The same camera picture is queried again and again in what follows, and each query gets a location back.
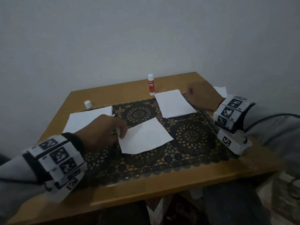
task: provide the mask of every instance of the glue stick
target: glue stick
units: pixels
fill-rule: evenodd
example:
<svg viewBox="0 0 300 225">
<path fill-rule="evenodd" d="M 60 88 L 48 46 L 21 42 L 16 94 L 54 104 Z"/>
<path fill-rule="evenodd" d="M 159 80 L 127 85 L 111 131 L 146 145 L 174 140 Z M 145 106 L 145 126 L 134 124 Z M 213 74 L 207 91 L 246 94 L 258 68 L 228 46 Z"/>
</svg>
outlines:
<svg viewBox="0 0 300 225">
<path fill-rule="evenodd" d="M 155 87 L 154 87 L 153 74 L 148 74 L 148 82 L 149 82 L 150 95 L 154 95 L 155 94 Z"/>
</svg>

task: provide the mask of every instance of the gray sweatshirt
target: gray sweatshirt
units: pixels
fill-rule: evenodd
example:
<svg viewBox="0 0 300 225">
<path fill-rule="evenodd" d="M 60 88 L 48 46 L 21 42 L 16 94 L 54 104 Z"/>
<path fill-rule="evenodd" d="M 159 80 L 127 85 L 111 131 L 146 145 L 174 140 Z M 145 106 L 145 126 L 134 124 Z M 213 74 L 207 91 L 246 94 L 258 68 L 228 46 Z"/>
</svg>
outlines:
<svg viewBox="0 0 300 225">
<path fill-rule="evenodd" d="M 271 115 L 280 114 L 259 105 L 253 106 L 244 119 L 245 130 L 253 123 Z M 284 115 L 272 117 L 253 125 L 245 133 L 286 160 L 289 168 L 300 175 L 300 118 Z M 0 177 L 36 181 L 35 174 L 20 155 L 0 166 Z M 45 192 L 43 186 L 0 182 L 0 224 L 4 224 L 28 199 Z"/>
</svg>

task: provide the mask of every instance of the wall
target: wall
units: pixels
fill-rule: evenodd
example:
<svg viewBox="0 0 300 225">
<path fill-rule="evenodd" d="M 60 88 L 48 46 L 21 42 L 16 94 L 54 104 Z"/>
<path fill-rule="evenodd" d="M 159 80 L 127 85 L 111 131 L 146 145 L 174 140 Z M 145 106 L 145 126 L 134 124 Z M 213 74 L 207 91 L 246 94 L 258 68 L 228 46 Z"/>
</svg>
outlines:
<svg viewBox="0 0 300 225">
<path fill-rule="evenodd" d="M 0 0 L 0 152 L 35 143 L 70 91 L 197 71 L 298 112 L 300 0 Z"/>
</svg>

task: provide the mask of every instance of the glue stick label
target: glue stick label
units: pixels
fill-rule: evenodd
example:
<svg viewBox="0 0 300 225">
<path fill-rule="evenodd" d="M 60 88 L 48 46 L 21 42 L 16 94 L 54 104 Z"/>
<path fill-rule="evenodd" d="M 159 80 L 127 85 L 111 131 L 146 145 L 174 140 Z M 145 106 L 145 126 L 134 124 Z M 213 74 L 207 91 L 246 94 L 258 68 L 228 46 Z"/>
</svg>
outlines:
<svg viewBox="0 0 300 225">
<path fill-rule="evenodd" d="M 151 80 L 151 81 L 149 80 L 148 82 L 149 82 L 149 91 L 151 93 L 155 92 L 154 80 Z"/>
</svg>

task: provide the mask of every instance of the hand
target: hand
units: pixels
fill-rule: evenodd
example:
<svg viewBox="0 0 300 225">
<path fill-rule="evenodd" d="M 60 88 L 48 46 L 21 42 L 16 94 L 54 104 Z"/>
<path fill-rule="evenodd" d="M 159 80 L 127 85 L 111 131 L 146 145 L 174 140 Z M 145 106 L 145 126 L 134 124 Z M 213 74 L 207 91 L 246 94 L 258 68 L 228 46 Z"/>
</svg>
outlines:
<svg viewBox="0 0 300 225">
<path fill-rule="evenodd" d="M 208 83 L 208 81 L 194 81 L 187 84 L 187 99 L 199 109 L 216 111 L 224 98 Z"/>
<path fill-rule="evenodd" d="M 82 140 L 85 151 L 96 151 L 111 146 L 118 140 L 118 135 L 112 134 L 116 127 L 120 128 L 120 138 L 124 138 L 127 133 L 126 121 L 119 117 L 100 115 L 75 135 Z"/>
</svg>

